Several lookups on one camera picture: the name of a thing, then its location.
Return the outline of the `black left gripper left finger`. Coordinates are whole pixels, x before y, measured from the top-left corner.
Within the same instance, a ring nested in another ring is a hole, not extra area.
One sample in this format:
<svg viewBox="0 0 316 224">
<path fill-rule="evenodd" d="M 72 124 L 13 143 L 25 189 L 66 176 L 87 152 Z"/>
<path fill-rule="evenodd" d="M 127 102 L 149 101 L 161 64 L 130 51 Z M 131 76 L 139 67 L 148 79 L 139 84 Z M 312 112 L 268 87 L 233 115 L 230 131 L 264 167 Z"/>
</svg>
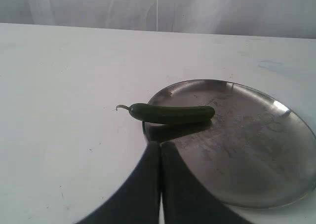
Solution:
<svg viewBox="0 0 316 224">
<path fill-rule="evenodd" d="M 80 224 L 158 224 L 160 145 L 147 143 L 139 163 L 124 184 Z"/>
</svg>

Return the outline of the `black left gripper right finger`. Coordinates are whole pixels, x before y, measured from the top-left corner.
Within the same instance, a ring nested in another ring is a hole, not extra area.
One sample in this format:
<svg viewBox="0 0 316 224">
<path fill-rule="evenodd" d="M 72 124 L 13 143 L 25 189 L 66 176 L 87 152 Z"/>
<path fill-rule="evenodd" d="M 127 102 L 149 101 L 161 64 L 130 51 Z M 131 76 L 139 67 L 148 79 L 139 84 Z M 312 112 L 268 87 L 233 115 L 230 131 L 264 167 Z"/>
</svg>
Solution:
<svg viewBox="0 0 316 224">
<path fill-rule="evenodd" d="M 192 174 L 172 142 L 161 144 L 161 178 L 166 224 L 248 224 L 215 198 Z"/>
</svg>

